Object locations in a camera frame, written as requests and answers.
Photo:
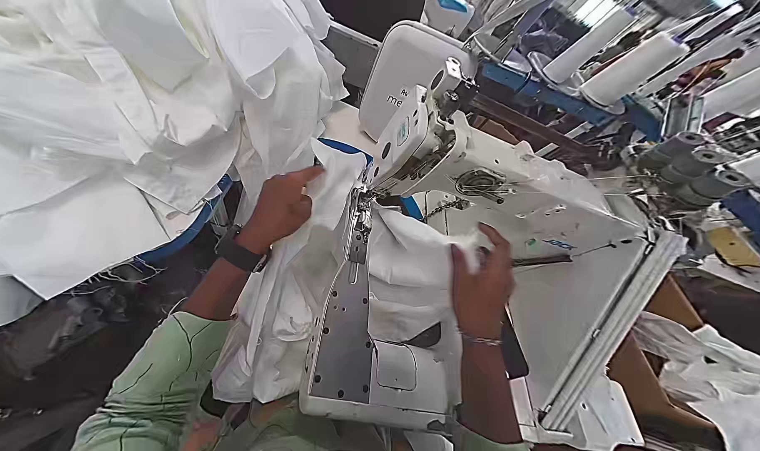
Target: white cloth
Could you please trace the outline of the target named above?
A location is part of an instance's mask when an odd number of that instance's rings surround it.
[[[713,421],[729,451],[760,451],[760,355],[708,324],[690,332],[648,312],[641,313],[633,333],[642,349],[669,359],[661,386]]]
[[[313,199],[311,217],[299,231],[275,244],[268,265],[249,279],[241,293],[236,305],[239,325],[230,332],[213,371],[213,389],[218,399],[247,402],[254,395],[261,402],[269,402],[293,392],[299,384],[298,375],[296,378],[278,375],[275,368],[285,351],[285,342],[309,336],[313,323],[310,306],[320,306],[324,299],[321,299],[321,291],[300,283],[296,271],[289,271],[289,266],[292,261],[302,260],[297,257],[308,244],[320,250],[308,253],[314,260],[307,260],[306,267],[324,270],[328,263],[326,258],[335,266],[326,243],[332,239],[346,199],[365,166],[362,154],[341,153],[317,140],[311,144],[326,170],[307,189]],[[334,271],[325,271],[307,280],[326,283],[327,278],[332,281],[334,274]],[[298,362],[292,367],[298,371]]]
[[[318,0],[0,0],[0,274],[49,298],[182,233],[236,155],[247,202],[310,165],[328,29]]]
[[[27,147],[0,142],[0,215],[42,202],[87,178],[79,172],[61,177],[33,161]]]
[[[1,264],[45,299],[167,241],[143,194],[115,175],[0,219]]]
[[[315,312],[321,311],[343,259],[345,203],[365,165],[361,154],[346,155],[317,142],[314,150],[327,172],[309,187],[313,215],[302,229],[274,247],[265,270],[254,274],[241,293],[238,323],[213,371],[217,399],[248,402],[254,397],[270,402],[299,387]],[[398,210],[382,207],[374,211],[372,224],[372,336],[410,340],[450,319],[448,245],[457,241],[476,268],[474,252],[467,250],[474,249],[477,235],[447,237]]]
[[[11,277],[0,277],[0,326],[32,312],[43,299]]]

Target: sewing machine label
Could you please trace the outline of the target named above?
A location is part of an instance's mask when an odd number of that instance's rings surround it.
[[[405,120],[402,124],[399,125],[399,129],[397,130],[397,147],[403,145],[403,143],[408,139],[408,132],[410,129],[410,117],[405,117]]]
[[[558,241],[558,240],[541,240],[541,241],[544,241],[547,244],[552,244],[553,246],[558,246],[561,249],[566,249],[567,251],[571,251],[573,249],[577,249],[577,247],[575,247],[575,246],[573,246],[573,245],[571,245],[571,244],[569,244],[567,242],[563,242],[563,241]]]
[[[385,101],[399,108],[403,106],[403,101],[406,97],[408,97],[408,90],[403,88],[399,91],[399,97],[388,96],[388,99],[385,99]]]

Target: light green sleeve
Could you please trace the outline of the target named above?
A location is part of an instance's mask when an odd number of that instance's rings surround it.
[[[178,449],[231,325],[186,312],[166,318],[79,427],[74,451]]]
[[[515,443],[514,445],[503,445],[491,441],[486,437],[474,433],[468,428],[461,426],[458,436],[454,438],[455,451],[528,451],[531,446],[527,443]]]

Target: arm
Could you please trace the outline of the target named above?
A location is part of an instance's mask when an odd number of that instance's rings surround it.
[[[255,211],[236,236],[236,243],[263,255],[275,241],[299,229],[310,218],[312,205],[302,190],[322,172],[322,168],[311,167],[266,180]],[[219,258],[180,310],[214,321],[230,319],[250,274]]]
[[[236,243],[265,253],[310,217],[305,183],[321,169],[274,176]],[[149,337],[124,372],[113,381],[104,404],[77,432],[75,450],[165,451],[178,449],[190,414],[210,381],[238,296],[249,278],[219,258],[180,312]]]
[[[522,441],[522,435],[505,374],[503,354],[499,346],[474,340],[499,340],[500,318],[514,287],[511,251],[508,241],[495,229],[485,224],[479,229],[495,246],[479,272],[471,274],[461,250],[455,245],[451,248],[452,303],[464,337],[460,420],[471,431],[490,441],[514,444]]]

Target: yellow object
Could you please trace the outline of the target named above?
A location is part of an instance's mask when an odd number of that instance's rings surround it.
[[[733,227],[706,232],[706,237],[725,261],[732,266],[760,266],[760,254]]]

